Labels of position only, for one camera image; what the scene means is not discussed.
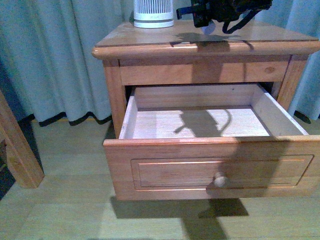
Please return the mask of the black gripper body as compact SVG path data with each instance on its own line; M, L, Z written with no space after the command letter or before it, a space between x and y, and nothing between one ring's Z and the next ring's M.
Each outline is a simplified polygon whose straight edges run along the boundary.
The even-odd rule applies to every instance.
M227 28L230 22L237 21L244 13L247 15L235 25L244 27L260 11L268 10L272 6L271 0L192 0L191 6L176 10L177 18L192 14L196 28L207 26L211 20L223 23Z

